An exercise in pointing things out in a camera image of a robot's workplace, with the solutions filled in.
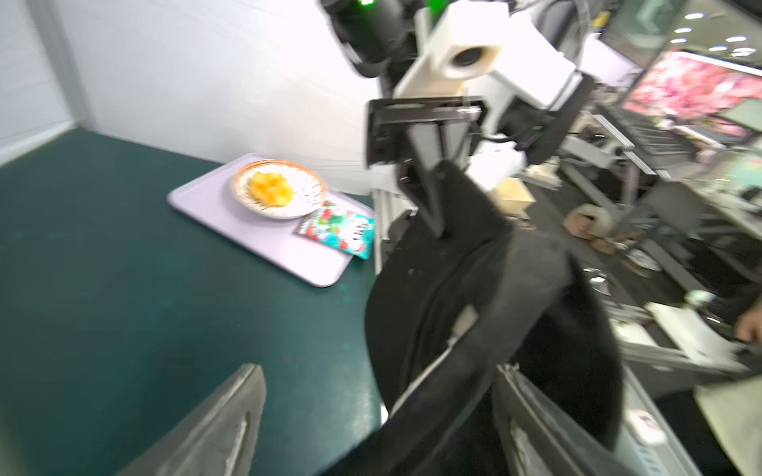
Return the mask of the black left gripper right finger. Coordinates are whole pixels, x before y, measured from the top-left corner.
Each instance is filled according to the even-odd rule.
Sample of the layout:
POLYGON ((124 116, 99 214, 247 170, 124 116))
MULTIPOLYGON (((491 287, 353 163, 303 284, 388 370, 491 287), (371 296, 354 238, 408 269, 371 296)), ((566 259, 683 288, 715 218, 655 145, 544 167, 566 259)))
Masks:
POLYGON ((515 366, 496 367, 492 410, 511 475, 632 473, 515 366))

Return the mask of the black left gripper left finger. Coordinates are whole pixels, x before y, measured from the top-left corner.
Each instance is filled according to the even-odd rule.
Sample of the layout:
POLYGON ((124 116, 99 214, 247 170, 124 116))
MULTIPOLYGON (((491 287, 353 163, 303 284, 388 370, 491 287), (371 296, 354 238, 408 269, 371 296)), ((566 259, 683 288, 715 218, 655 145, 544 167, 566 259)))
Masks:
POLYGON ((267 397, 263 369, 242 365, 122 475, 247 475, 267 397))

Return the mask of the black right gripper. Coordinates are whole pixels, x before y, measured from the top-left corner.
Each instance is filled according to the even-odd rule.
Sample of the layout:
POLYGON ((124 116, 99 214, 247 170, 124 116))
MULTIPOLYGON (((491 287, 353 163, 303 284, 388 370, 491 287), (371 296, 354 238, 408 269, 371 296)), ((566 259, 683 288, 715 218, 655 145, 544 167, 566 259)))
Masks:
POLYGON ((398 186, 432 234, 446 230, 441 164, 464 171, 485 118, 483 98, 375 99, 366 107, 365 164, 397 165, 398 186))

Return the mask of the black baseball cap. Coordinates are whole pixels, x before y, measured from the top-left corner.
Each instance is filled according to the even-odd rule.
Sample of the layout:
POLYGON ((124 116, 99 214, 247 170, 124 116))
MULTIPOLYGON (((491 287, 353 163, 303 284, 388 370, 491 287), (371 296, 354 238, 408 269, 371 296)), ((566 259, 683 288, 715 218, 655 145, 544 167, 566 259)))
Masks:
POLYGON ((413 219, 367 303, 368 352, 393 411, 329 474, 511 475, 493 421, 499 365, 613 454, 623 369, 581 265, 504 218, 463 171, 441 173, 448 229, 436 238, 413 219))

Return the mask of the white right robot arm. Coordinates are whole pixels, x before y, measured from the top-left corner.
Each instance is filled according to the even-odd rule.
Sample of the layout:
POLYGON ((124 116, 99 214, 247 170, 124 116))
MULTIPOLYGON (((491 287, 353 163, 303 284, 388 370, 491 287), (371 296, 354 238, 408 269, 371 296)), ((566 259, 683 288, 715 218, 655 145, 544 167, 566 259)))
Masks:
POLYGON ((434 236, 448 229, 446 162, 481 142, 511 143, 530 164, 564 140, 595 80, 559 51, 540 18, 513 1, 325 1, 344 56, 377 79, 366 164, 392 165, 434 236))

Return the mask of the Fox's candy bag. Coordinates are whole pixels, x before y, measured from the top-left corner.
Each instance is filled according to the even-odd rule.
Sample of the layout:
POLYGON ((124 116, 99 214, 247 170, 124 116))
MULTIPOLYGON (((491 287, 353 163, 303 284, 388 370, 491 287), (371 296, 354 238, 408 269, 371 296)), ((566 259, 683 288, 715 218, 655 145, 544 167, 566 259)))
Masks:
POLYGON ((295 233, 362 260, 371 255, 375 219, 326 200, 301 220, 295 233))

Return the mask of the patterned plate with food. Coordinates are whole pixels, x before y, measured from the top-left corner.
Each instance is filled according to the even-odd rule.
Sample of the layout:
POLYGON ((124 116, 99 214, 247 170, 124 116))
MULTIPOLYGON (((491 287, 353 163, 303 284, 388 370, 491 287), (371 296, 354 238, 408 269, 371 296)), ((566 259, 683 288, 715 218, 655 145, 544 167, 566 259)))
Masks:
POLYGON ((313 171, 296 163, 258 160, 240 168, 231 183, 244 207, 266 218, 290 220, 319 209, 329 189, 313 171))

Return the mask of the lilac plastic tray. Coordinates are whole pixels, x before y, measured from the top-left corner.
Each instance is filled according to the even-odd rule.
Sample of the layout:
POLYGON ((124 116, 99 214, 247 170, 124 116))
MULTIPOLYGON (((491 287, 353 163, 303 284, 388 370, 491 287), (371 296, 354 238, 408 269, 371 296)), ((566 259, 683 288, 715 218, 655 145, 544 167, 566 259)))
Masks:
POLYGON ((180 213, 316 287, 335 284, 353 257, 295 233, 297 219, 266 218, 246 208, 233 192, 233 177, 260 161, 246 154, 176 188, 168 203, 180 213))

